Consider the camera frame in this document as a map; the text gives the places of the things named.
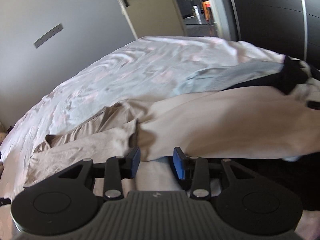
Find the orange object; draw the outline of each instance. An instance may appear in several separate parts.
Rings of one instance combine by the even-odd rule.
[[[210,7],[210,2],[209,2],[209,1],[202,2],[202,7],[203,7],[203,10],[204,10],[205,19],[206,19],[207,21],[209,21],[209,19],[210,19],[210,13],[209,13],[209,10],[208,10],[207,8]]]

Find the black metal bracket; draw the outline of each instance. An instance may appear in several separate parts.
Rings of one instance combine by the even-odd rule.
[[[210,201],[232,227],[267,236],[297,226],[302,214],[298,196],[233,160],[189,157],[176,147],[173,164],[179,179],[192,181],[190,198]],[[219,178],[217,197],[211,197],[211,178]]]
[[[0,198],[0,207],[10,204],[11,200],[9,198]]]
[[[93,163],[83,159],[52,175],[46,180],[73,179],[74,182],[93,190],[95,178],[104,178],[103,201],[124,198],[122,179],[133,179],[140,163],[140,149],[133,148],[127,156],[109,158],[105,163]]]

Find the bed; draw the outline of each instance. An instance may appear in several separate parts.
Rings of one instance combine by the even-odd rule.
[[[251,60],[281,63],[284,55],[215,37],[144,37],[103,57],[60,84],[16,123],[0,146],[5,166],[0,196],[12,199],[23,190],[29,159],[47,134],[63,134],[104,106],[126,98],[152,102],[171,98],[200,69],[218,73]],[[142,162],[135,184],[128,188],[177,190],[180,186],[166,160],[159,159]],[[320,212],[304,212],[298,233],[316,239],[319,217]],[[0,238],[9,240],[16,233],[10,206],[1,207]]]

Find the door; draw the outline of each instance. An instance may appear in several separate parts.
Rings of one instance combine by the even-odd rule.
[[[232,1],[239,40],[305,60],[304,1]]]
[[[175,0],[118,0],[136,38],[185,36]]]

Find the door frame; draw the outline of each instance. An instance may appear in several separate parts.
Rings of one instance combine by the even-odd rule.
[[[131,31],[133,33],[134,38],[137,40],[138,36],[137,36],[137,34],[135,32],[135,29],[134,29],[134,27],[132,25],[132,22],[131,22],[131,20],[130,20],[130,18],[128,16],[128,13],[127,13],[127,11],[125,9],[123,1],[122,0],[117,0],[117,1],[118,1],[119,5],[120,5],[122,14],[124,15],[124,17],[126,18],[128,24],[129,24],[129,27],[130,27],[130,29],[131,29]],[[226,14],[226,11],[225,11],[223,0],[209,0],[209,2],[210,2],[210,5],[211,5],[211,11],[212,11],[212,15],[213,15],[214,21],[217,23],[218,37],[222,38],[222,39],[225,39],[227,41],[234,40],[234,38],[232,38],[231,34],[230,34],[229,22],[228,22],[228,18],[227,18],[227,14]],[[176,12],[177,12],[177,15],[179,16],[180,24],[181,24],[181,27],[183,29],[183,33],[184,33],[185,36],[188,36],[187,31],[186,31],[186,27],[185,27],[185,25],[183,23],[182,14],[181,14],[180,9],[179,9],[178,4],[177,4],[177,1],[176,0],[172,0],[172,3],[174,4]]]
[[[122,0],[117,0],[117,1],[118,1],[119,5],[120,5],[122,15],[126,18],[128,24],[129,24],[129,27],[130,27],[130,29],[132,31],[132,34],[133,34],[134,38],[137,40],[138,39],[137,33],[136,33],[136,31],[135,31],[135,29],[134,29],[134,27],[132,25],[132,22],[131,22],[131,20],[129,18],[129,15],[128,15],[126,9],[125,9],[123,1]]]
[[[120,7],[121,7],[121,12],[122,12],[122,14],[124,15],[124,17],[126,18],[128,24],[129,24],[129,27],[130,27],[130,29],[131,29],[131,31],[132,31],[132,33],[133,33],[134,38],[137,40],[137,39],[138,39],[137,33],[136,33],[136,31],[135,31],[135,29],[134,29],[134,27],[133,27],[133,24],[132,24],[132,22],[131,22],[131,20],[130,20],[130,18],[129,18],[129,15],[128,15],[128,13],[127,13],[127,10],[125,9],[125,6],[124,6],[124,4],[123,4],[123,1],[122,1],[122,0],[117,0],[117,1],[118,1],[119,5],[120,5]],[[180,9],[179,9],[179,6],[178,6],[178,4],[177,4],[177,1],[176,1],[176,0],[171,0],[171,1],[172,1],[172,3],[174,4],[174,8],[175,8],[176,13],[177,13],[177,15],[178,15],[179,22],[180,22],[180,25],[181,25],[183,34],[184,34],[184,36],[187,36],[187,30],[186,30],[186,27],[185,27],[185,25],[184,25],[184,23],[183,23],[182,14],[181,14],[181,12],[180,12]]]
[[[209,0],[214,21],[217,23],[218,37],[227,41],[234,40],[231,37],[229,22],[223,0]]]

